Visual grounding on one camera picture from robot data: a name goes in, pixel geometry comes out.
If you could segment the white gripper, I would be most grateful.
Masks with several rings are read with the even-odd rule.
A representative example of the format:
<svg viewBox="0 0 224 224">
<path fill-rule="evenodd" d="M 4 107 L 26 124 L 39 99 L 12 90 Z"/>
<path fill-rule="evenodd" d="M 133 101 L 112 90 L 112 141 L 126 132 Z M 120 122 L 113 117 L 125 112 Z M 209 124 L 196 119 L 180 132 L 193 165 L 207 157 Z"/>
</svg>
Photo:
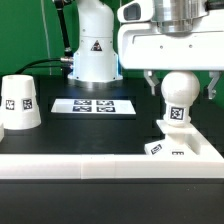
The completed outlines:
<svg viewBox="0 0 224 224">
<path fill-rule="evenodd" d="M 144 69 L 153 96 L 160 95 L 160 81 L 151 70 L 207 70 L 207 99 L 216 96 L 216 85 L 224 70 L 224 25 L 203 19 L 187 36 L 163 35 L 150 23 L 123 25 L 118 32 L 118 53 L 126 69 Z"/>
</svg>

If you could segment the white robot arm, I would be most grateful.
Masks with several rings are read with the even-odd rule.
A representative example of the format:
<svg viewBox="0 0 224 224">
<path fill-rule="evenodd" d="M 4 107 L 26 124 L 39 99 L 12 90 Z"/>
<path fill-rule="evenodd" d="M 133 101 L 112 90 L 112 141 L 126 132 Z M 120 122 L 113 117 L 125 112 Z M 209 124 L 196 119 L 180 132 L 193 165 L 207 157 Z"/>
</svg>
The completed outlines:
<svg viewBox="0 0 224 224">
<path fill-rule="evenodd" d="M 100 0 L 53 0 L 59 13 L 75 2 L 79 48 L 65 45 L 68 80 L 89 87 L 121 79 L 118 68 L 143 70 L 156 92 L 155 73 L 207 71 L 212 99 L 224 71 L 224 0 L 132 0 L 113 12 Z"/>
</svg>

